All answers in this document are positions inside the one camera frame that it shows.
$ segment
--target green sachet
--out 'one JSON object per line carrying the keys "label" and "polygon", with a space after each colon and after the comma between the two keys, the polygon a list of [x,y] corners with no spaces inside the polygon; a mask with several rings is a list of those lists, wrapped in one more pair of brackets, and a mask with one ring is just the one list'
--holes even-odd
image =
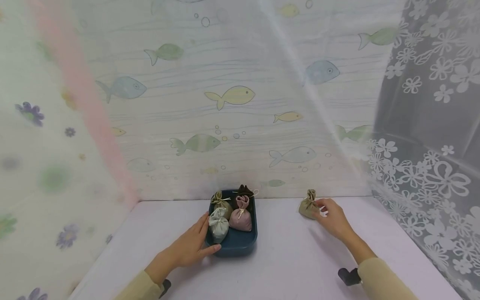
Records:
{"label": "green sachet", "polygon": [[216,210],[219,207],[226,208],[227,211],[223,215],[223,217],[227,220],[230,220],[230,215],[233,212],[232,206],[227,202],[230,198],[222,199],[222,191],[218,191],[215,195],[212,196],[211,203],[215,204],[213,209]]}
{"label": "green sachet", "polygon": [[315,203],[315,190],[308,190],[307,197],[300,202],[299,213],[303,216],[315,220],[313,212],[319,211]]}

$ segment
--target black clip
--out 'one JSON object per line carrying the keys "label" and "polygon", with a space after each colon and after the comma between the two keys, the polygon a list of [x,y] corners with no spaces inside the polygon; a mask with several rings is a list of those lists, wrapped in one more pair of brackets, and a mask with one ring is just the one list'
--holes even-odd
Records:
{"label": "black clip", "polygon": [[338,277],[340,277],[347,287],[359,284],[361,282],[357,268],[353,269],[351,272],[345,268],[341,268],[338,271]]}

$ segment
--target purple flower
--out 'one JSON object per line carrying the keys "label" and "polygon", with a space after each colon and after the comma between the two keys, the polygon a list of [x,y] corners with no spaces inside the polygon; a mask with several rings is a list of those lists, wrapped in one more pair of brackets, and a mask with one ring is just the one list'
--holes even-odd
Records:
{"label": "purple flower", "polygon": [[113,238],[113,235],[109,234],[109,235],[107,236],[107,239],[105,240],[105,243],[107,243],[107,244],[110,243],[110,241],[112,240],[112,238]]}
{"label": "purple flower", "polygon": [[77,239],[77,233],[80,229],[75,224],[69,224],[63,228],[63,231],[59,233],[57,238],[57,246],[60,249],[69,248],[73,245],[73,241]]}
{"label": "purple flower", "polygon": [[28,299],[25,298],[25,296],[20,296],[17,298],[17,300],[47,300],[48,295],[43,294],[42,296],[40,295],[40,288],[35,288],[31,293],[30,296],[28,296]]}
{"label": "purple flower", "polygon": [[72,128],[72,127],[69,127],[67,129],[65,129],[65,135],[68,136],[68,137],[72,137],[75,135],[75,129]]}
{"label": "purple flower", "polygon": [[36,126],[43,126],[41,120],[43,120],[45,117],[43,116],[43,114],[40,113],[40,108],[38,106],[35,105],[34,107],[32,107],[30,103],[24,102],[23,107],[15,104],[15,108],[17,108],[17,110],[21,112],[27,120],[33,122],[33,124],[35,124]]}

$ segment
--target white table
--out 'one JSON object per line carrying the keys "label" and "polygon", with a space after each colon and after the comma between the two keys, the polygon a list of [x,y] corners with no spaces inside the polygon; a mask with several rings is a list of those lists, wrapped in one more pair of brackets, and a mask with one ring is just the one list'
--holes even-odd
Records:
{"label": "white table", "polygon": [[[420,300],[460,300],[375,199],[335,200],[356,232]],[[366,300],[360,286],[348,288],[337,276],[339,268],[356,267],[353,258],[315,221],[297,212],[300,201],[257,200],[255,251],[244,258],[213,257],[201,265],[173,271],[168,276],[172,287],[162,300]],[[208,201],[203,200],[139,203],[71,299],[113,298],[207,209]]]}

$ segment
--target right hand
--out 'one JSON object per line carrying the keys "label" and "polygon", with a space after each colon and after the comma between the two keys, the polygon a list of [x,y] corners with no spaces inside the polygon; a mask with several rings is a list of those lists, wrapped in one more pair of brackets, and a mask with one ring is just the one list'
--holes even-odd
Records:
{"label": "right hand", "polygon": [[327,217],[322,217],[319,212],[314,212],[313,216],[331,235],[343,243],[356,236],[343,213],[343,209],[333,199],[319,199],[315,203],[318,207],[325,206],[322,211],[328,210]]}

